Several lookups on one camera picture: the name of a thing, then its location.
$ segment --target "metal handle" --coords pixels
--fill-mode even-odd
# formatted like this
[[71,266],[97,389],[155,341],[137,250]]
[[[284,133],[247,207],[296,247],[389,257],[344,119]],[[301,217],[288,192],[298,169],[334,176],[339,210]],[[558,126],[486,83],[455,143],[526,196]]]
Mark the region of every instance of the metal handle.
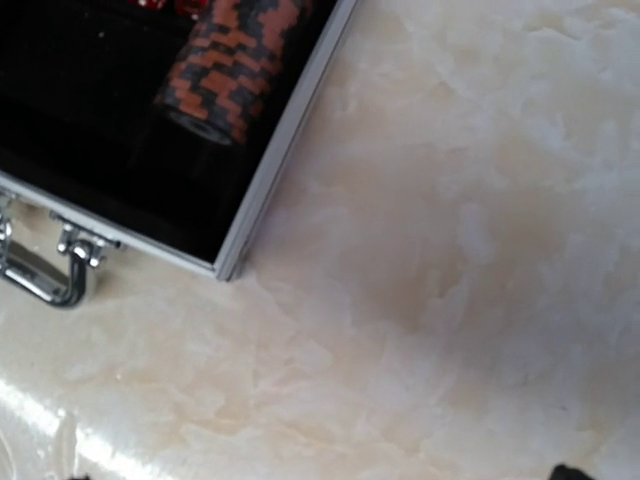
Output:
[[96,235],[92,239],[80,238],[86,231],[52,214],[63,222],[57,250],[69,259],[69,272],[65,275],[12,241],[13,228],[7,213],[10,202],[11,198],[0,196],[0,277],[52,307],[76,307],[93,291],[94,270],[104,259],[105,250],[118,245]]

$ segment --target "marble countertop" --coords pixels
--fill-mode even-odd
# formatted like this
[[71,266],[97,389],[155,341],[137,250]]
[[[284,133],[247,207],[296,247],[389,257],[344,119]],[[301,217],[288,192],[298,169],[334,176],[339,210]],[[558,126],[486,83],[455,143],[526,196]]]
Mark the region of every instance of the marble countertop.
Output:
[[640,4],[362,3],[240,281],[0,285],[0,478],[638,479]]

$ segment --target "white marble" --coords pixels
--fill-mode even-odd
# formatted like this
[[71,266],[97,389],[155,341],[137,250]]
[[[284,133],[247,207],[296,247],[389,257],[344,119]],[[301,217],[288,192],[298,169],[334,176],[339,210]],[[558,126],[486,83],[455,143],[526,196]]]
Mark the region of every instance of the white marble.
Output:
[[241,281],[0,285],[0,478],[637,480],[639,52],[637,0],[363,0]]

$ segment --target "black object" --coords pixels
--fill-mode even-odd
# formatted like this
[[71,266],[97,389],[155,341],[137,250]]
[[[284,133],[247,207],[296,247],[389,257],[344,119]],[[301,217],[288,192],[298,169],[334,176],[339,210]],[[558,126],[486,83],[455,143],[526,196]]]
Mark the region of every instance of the black object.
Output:
[[594,480],[581,470],[569,468],[565,465],[558,465],[553,469],[549,480]]

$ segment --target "dice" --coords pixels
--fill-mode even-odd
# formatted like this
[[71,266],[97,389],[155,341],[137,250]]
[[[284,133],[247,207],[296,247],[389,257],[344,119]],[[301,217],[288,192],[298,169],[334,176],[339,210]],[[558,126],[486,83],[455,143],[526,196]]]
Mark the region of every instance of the dice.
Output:
[[210,0],[175,0],[178,15],[198,17],[208,6]]
[[129,0],[129,3],[137,5],[147,10],[162,10],[168,0]]

